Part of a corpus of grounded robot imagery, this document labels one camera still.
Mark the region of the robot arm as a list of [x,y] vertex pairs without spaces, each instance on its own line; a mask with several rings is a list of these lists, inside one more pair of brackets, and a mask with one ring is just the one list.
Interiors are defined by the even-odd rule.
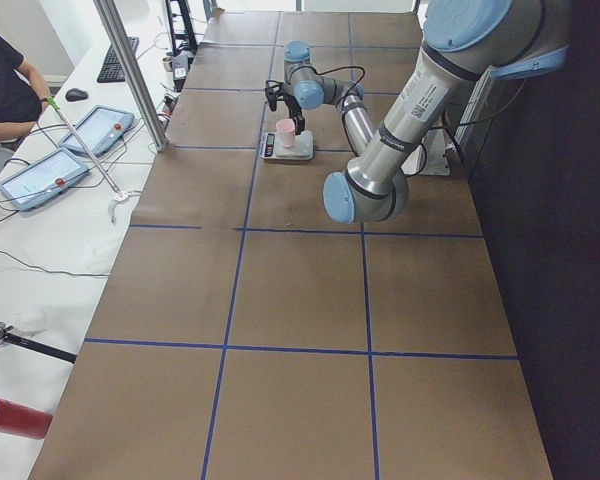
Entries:
[[415,70],[376,128],[354,83],[318,74],[306,42],[287,44],[283,93],[305,110],[335,106],[356,154],[325,180],[328,216],[351,224],[399,214],[408,199],[402,166],[456,91],[486,71],[495,78],[522,79],[559,69],[568,50],[572,6],[570,1],[431,2]]

